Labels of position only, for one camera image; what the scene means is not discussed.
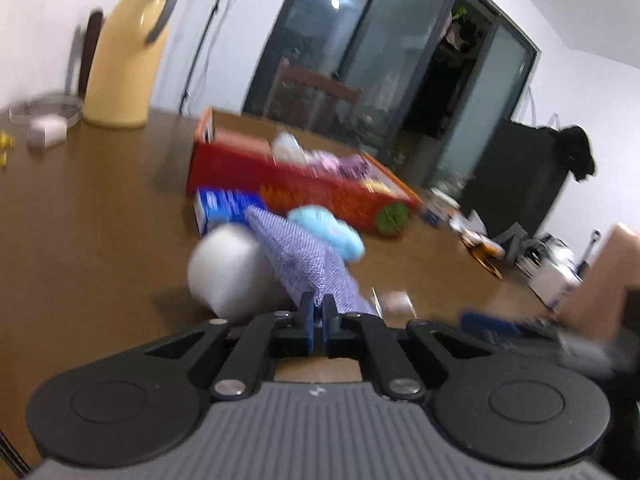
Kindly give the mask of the lavender knit cloth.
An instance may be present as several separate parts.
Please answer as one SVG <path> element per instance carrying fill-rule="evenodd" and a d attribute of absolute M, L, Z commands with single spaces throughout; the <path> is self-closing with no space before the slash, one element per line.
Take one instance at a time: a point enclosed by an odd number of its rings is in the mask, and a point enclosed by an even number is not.
<path fill-rule="evenodd" d="M 255 206 L 247 208 L 245 218 L 296 307 L 302 306 L 305 294 L 311 294 L 315 307 L 331 295 L 338 313 L 378 314 L 361 296 L 344 260 L 329 244 L 301 226 Z"/>

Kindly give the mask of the clear glitter soft tube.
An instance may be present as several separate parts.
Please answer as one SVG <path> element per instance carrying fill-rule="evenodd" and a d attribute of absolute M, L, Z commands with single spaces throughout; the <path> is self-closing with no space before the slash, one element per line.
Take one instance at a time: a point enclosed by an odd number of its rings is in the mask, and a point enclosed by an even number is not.
<path fill-rule="evenodd" d="M 371 301 L 376 312 L 382 318 L 385 315 L 409 315 L 410 318 L 416 318 L 416 309 L 405 290 L 380 292 L 372 288 Z"/>

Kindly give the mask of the light blue fluffy plush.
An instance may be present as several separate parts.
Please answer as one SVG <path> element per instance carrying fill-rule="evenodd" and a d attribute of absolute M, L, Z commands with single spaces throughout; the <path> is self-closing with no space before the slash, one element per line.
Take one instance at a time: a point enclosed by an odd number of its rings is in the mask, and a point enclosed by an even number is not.
<path fill-rule="evenodd" d="M 357 262 L 364 256 L 366 250 L 359 233 L 326 208 L 306 205 L 290 210 L 286 216 L 288 221 L 329 244 L 345 262 Z"/>

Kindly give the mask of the blue white tissue pack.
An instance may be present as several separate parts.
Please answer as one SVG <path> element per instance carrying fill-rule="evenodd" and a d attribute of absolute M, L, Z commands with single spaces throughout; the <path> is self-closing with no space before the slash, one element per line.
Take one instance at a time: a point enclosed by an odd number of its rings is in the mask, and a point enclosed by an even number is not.
<path fill-rule="evenodd" d="M 245 211 L 250 207 L 267 209 L 258 194 L 201 186 L 196 189 L 194 195 L 194 214 L 198 232 L 205 236 L 217 226 L 226 223 L 248 226 Z"/>

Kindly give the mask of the lilac fluffy plush slipper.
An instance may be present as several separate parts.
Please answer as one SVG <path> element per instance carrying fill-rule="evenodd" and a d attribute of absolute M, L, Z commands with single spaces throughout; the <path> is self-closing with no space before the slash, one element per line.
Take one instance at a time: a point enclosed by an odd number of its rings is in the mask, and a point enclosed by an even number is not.
<path fill-rule="evenodd" d="M 360 181 L 367 179 L 371 174 L 370 162 L 360 154 L 337 157 L 322 152 L 314 156 L 311 166 L 325 174 L 347 180 Z"/>

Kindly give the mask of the white yellow plush alpaca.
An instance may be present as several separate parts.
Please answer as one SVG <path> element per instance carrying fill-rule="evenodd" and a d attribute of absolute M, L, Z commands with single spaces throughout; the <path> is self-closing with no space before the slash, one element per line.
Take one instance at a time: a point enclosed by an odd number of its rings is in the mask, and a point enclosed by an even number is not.
<path fill-rule="evenodd" d="M 382 181 L 375 179 L 363 179 L 360 184 L 370 193 L 385 194 L 389 196 L 396 196 L 397 193 Z"/>

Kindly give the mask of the iridescent plastic bag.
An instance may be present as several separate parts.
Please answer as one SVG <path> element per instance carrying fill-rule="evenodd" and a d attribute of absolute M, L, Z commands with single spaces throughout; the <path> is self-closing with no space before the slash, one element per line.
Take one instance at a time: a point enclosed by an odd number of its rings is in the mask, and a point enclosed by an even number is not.
<path fill-rule="evenodd" d="M 289 132 L 280 132 L 271 142 L 271 154 L 276 162 L 306 167 L 310 164 L 310 155 L 300 146 L 295 136 Z"/>

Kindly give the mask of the white power strip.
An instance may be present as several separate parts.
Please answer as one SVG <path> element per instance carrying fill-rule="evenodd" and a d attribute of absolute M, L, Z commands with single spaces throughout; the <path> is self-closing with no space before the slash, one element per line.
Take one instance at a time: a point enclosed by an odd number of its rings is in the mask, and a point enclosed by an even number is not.
<path fill-rule="evenodd" d="M 525 274 L 528 287 L 552 311 L 582 284 L 574 252 L 552 235 L 526 240 L 516 266 Z"/>

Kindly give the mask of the orange white toy plane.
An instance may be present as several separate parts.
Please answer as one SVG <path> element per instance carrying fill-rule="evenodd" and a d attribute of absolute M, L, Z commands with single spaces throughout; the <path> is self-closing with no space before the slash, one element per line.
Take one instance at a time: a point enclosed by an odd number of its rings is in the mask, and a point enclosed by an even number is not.
<path fill-rule="evenodd" d="M 485 223 L 477 212 L 472 210 L 469 217 L 465 217 L 461 212 L 456 211 L 450 217 L 449 226 L 460 235 L 460 240 L 469 254 L 487 272 L 498 280 L 502 280 L 503 276 L 495 266 L 495 262 L 502 260 L 506 252 L 500 244 L 487 235 Z"/>

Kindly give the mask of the brown cardboard box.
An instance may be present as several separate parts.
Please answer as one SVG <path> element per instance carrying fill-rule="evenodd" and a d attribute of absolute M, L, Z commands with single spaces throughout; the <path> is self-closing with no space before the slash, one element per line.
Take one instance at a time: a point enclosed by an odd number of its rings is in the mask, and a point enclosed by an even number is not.
<path fill-rule="evenodd" d="M 558 321 L 583 337 L 612 340 L 622 326 L 628 287 L 639 285 L 639 234 L 612 227 L 579 286 L 562 302 Z"/>

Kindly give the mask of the white yogurt cup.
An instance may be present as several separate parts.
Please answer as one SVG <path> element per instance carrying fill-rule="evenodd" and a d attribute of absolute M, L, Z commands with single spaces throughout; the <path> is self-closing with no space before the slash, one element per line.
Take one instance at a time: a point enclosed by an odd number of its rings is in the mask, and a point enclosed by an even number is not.
<path fill-rule="evenodd" d="M 420 212 L 420 217 L 434 228 L 446 226 L 459 210 L 459 204 L 438 188 L 430 188 Z"/>

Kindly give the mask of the black monitor back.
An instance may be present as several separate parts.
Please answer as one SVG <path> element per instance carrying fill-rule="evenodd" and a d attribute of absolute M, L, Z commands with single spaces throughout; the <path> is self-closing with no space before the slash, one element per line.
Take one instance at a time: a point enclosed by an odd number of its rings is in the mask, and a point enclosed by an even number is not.
<path fill-rule="evenodd" d="M 556 130 L 503 119 L 465 185 L 460 209 L 462 214 L 476 212 L 492 238 L 515 223 L 534 235 L 566 178 L 582 182 L 595 174 L 582 127 Z"/>

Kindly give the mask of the dark wooden chair right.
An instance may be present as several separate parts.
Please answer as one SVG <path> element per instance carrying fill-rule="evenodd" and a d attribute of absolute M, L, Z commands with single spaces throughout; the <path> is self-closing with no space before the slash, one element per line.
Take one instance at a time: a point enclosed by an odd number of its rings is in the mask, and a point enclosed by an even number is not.
<path fill-rule="evenodd" d="M 361 89 L 281 58 L 262 117 L 318 134 L 350 126 Z"/>

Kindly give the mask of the yellow thermos jug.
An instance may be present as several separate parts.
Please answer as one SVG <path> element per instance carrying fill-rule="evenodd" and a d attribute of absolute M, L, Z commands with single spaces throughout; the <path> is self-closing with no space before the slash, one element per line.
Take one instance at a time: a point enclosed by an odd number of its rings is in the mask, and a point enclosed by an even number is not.
<path fill-rule="evenodd" d="M 148 121 L 155 79 L 178 0 L 120 0 L 101 29 L 84 121 L 133 129 Z"/>

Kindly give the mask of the white power adapter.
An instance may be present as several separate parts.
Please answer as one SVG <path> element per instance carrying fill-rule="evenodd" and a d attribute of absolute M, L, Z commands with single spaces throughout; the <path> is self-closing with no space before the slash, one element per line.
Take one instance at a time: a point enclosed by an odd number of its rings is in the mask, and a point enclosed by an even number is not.
<path fill-rule="evenodd" d="M 66 119 L 55 114 L 49 114 L 36 117 L 29 122 L 26 142 L 31 148 L 46 150 L 64 143 L 66 136 Z"/>

